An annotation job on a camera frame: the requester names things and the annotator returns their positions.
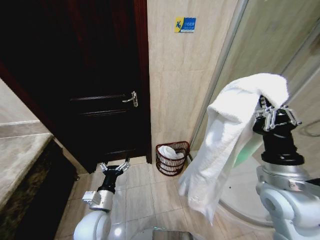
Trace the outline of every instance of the door handle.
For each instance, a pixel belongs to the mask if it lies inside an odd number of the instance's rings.
[[[138,97],[137,97],[137,93],[135,91],[133,91],[131,93],[132,95],[132,98],[128,99],[128,100],[122,100],[123,103],[127,103],[127,102],[130,102],[130,101],[133,101],[133,106],[136,108],[138,107]]]

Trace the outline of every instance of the wicker basket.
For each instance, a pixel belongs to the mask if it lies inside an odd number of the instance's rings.
[[[175,152],[183,153],[184,157],[179,159],[170,159],[163,156],[159,151],[158,148],[161,146],[168,146],[173,148]],[[178,141],[178,142],[171,142],[165,144],[159,144],[155,147],[156,150],[156,168],[166,176],[176,176],[181,173],[182,169],[184,168],[185,161],[187,156],[190,152],[190,145],[186,141]]]

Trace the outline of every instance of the floor tile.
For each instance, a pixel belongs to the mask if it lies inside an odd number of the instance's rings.
[[[251,227],[230,220],[227,216],[221,215],[218,212],[215,212],[214,219],[217,221],[226,239],[234,239],[253,231]]]
[[[256,235],[251,232],[242,236],[238,236],[236,238],[232,238],[232,240],[258,240]]]
[[[147,163],[146,156],[132,157],[130,159],[130,164],[131,165],[146,164],[146,163]]]
[[[144,218],[127,221],[125,225],[125,239],[130,240],[137,233],[142,232],[144,229],[157,226],[156,216],[147,216]]]
[[[163,175],[156,167],[156,164],[148,164],[149,168],[149,176],[150,176],[150,183],[159,183],[163,181],[173,180],[173,176],[166,176]]]
[[[71,204],[71,201],[68,200],[68,202],[66,203],[65,207],[64,207],[64,211],[63,211],[63,214],[62,214],[62,217],[61,217],[61,220],[60,220],[60,223],[59,223],[59,226],[56,230],[56,233],[55,233],[55,238],[58,239],[60,236],[61,236],[61,232],[62,232],[62,229],[64,227],[64,222],[66,220],[66,216],[67,216],[67,213],[69,211],[69,208],[70,208],[70,204]]]
[[[126,224],[119,223],[111,226],[107,240],[125,240],[126,239]]]
[[[89,205],[81,199],[70,200],[65,218],[60,222],[59,238],[73,235],[78,222],[90,212]]]
[[[138,164],[131,166],[126,175],[126,188],[134,188],[150,183],[148,164]]]
[[[150,185],[132,187],[126,190],[126,220],[141,219],[155,214]]]
[[[254,234],[258,240],[273,240],[275,231],[255,230]]]
[[[177,192],[178,192],[178,194],[179,194],[180,185],[179,185],[178,181],[179,181],[179,179],[175,179],[175,180],[174,180],[174,185],[175,185],[176,190],[177,190]],[[181,206],[182,206],[183,208],[189,206],[189,205],[188,205],[188,199],[187,199],[186,196],[180,196],[180,195],[179,195],[179,199],[180,199]]]
[[[168,230],[188,231],[188,225],[182,208],[155,215],[157,227]]]
[[[75,189],[76,189],[77,183],[78,183],[78,181],[74,182],[68,200],[74,199],[74,194],[75,194]]]
[[[188,225],[188,231],[199,234],[207,240],[224,240],[225,237],[216,220],[211,226],[210,222],[204,217],[204,215],[198,211],[192,210],[189,207],[183,208],[186,222]]]
[[[120,224],[126,221],[126,190],[115,191],[111,211],[111,224]]]
[[[155,214],[182,208],[174,180],[153,183],[151,189]]]

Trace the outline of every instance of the wall sign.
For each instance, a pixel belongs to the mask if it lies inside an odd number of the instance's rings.
[[[174,25],[175,33],[193,33],[195,31],[196,18],[178,16],[175,18]]]

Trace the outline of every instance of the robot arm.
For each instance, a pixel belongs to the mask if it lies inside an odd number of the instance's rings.
[[[106,240],[108,238],[116,180],[130,167],[129,160],[127,156],[120,166],[100,164],[105,175],[102,185],[97,191],[86,191],[82,197],[82,200],[89,204],[90,209],[95,211],[84,216],[77,224],[73,234],[74,240]]]
[[[304,170],[291,131],[301,124],[288,106],[275,109],[260,97],[253,131],[263,135],[264,165],[257,168],[256,191],[269,211],[275,240],[320,239],[319,178]]]

